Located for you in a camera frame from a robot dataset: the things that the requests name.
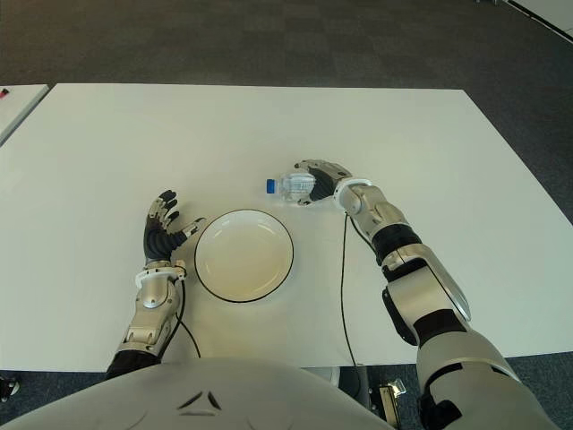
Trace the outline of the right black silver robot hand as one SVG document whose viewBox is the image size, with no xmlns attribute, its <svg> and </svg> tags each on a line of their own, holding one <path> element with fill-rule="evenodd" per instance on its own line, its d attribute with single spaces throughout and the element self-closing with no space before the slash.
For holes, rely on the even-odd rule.
<svg viewBox="0 0 573 430">
<path fill-rule="evenodd" d="M 322 159 L 305 159 L 294 164 L 294 167 L 305 170 L 314 177 L 312 190 L 298 201 L 302 206 L 331 197 L 338 183 L 352 176 L 351 172 L 341 165 Z"/>
</svg>

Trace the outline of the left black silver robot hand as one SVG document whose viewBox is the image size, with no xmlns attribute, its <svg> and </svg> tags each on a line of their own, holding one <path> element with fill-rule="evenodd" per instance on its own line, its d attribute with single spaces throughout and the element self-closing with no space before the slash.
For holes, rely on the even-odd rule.
<svg viewBox="0 0 573 430">
<path fill-rule="evenodd" d="M 206 219 L 200 217 L 175 229 L 173 223 L 180 216 L 177 204 L 176 192 L 166 190 L 150 205 L 143 232 L 143 252 L 147 264 L 170 261 L 172 253 L 205 224 Z"/>
</svg>

